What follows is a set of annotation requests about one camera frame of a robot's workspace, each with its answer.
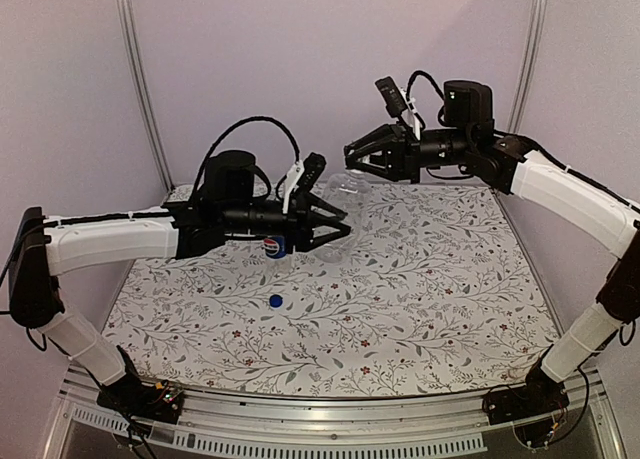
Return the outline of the blue bottle cap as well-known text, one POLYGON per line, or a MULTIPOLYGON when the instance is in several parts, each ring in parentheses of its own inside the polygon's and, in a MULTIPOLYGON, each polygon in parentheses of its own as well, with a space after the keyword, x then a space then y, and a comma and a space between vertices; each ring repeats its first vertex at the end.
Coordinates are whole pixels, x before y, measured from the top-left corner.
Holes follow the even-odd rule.
POLYGON ((273 294, 269 297, 269 306, 271 308, 280 308, 283 305, 283 302, 283 297, 279 294, 273 294))

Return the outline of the Pepsi bottle with blue label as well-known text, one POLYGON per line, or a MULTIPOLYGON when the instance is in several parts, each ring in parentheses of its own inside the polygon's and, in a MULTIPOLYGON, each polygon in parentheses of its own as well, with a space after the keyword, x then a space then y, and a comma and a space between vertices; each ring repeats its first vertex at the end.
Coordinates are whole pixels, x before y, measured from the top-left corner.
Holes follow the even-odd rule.
POLYGON ((283 236, 270 236, 263 240, 267 271, 276 277, 288 274, 292 269, 292 256, 286 251, 283 236))

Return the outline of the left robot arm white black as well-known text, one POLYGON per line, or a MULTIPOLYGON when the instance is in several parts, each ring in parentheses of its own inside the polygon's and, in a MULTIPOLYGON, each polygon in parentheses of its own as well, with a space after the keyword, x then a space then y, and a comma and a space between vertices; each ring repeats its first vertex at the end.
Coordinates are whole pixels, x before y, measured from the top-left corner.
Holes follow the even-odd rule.
POLYGON ((254 193, 263 174, 247 151, 227 150, 204 162, 186 201, 155 208, 85 217, 46 217, 31 207, 22 217, 2 277, 9 281, 8 314, 36 330, 81 365, 98 384, 99 406, 125 419, 177 423, 184 403, 167 380, 147 385, 129 355, 104 338, 59 293, 63 274, 95 265, 138 259, 188 259, 230 240, 280 237, 287 254, 313 251, 351 232, 346 212, 312 192, 324 171, 312 153, 285 176, 282 198, 254 193))

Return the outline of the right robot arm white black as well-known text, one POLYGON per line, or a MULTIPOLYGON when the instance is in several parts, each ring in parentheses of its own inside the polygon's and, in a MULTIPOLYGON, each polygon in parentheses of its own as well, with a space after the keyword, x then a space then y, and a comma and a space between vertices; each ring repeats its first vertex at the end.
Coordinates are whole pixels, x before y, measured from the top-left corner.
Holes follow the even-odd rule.
POLYGON ((440 128, 429 129, 408 89, 390 77, 376 88, 393 123, 344 148, 345 165, 398 182, 417 183, 422 170, 456 166, 496 191, 537 204, 600 242, 616 263, 588 307, 549 346, 519 387, 490 388, 482 409, 490 424, 568 408, 564 382, 613 340, 627 345, 626 325, 639 318, 639 206, 554 158, 536 141, 496 129, 492 90, 466 80, 436 89, 440 128))

